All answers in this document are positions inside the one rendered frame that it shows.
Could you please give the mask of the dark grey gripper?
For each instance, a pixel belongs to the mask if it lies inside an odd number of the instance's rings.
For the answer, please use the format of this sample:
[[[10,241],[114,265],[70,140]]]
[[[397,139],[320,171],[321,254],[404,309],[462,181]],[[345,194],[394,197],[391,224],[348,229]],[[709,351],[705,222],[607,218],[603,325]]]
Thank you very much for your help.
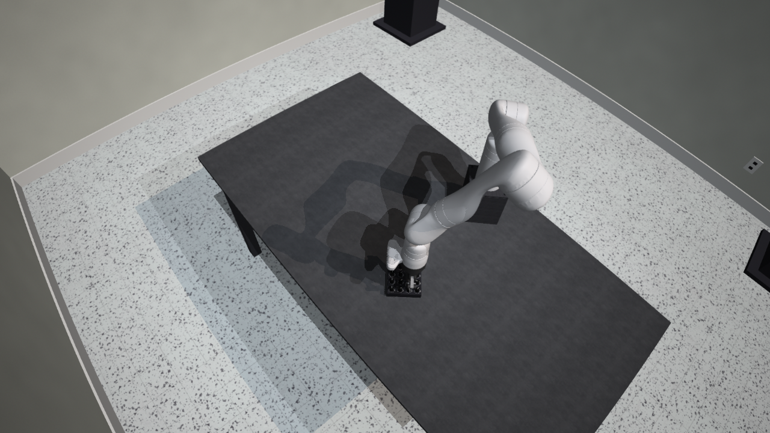
[[[426,264],[425,264],[425,266],[426,266]],[[406,287],[408,289],[416,289],[416,283],[415,283],[416,277],[417,277],[417,275],[419,275],[420,272],[423,271],[425,266],[423,266],[423,268],[420,268],[420,269],[410,269],[410,268],[406,268],[406,266],[401,263],[401,268],[404,269],[404,271],[407,272],[406,273],[406,283],[407,283]],[[408,282],[410,282],[410,283],[408,283]]]

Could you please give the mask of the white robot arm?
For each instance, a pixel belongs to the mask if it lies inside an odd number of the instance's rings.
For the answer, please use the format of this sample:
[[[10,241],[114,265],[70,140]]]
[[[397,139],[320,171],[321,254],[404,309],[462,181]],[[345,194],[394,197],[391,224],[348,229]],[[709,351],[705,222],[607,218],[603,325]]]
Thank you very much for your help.
[[[419,204],[411,210],[404,229],[404,246],[399,246],[396,239],[388,241],[387,269],[393,271],[399,263],[410,269],[423,268],[431,242],[446,229],[469,220],[487,190],[502,190],[525,211],[541,209],[549,201],[553,180],[541,163],[527,127],[528,117],[529,109],[523,102],[499,99],[491,104],[491,132],[474,180],[432,205]]]

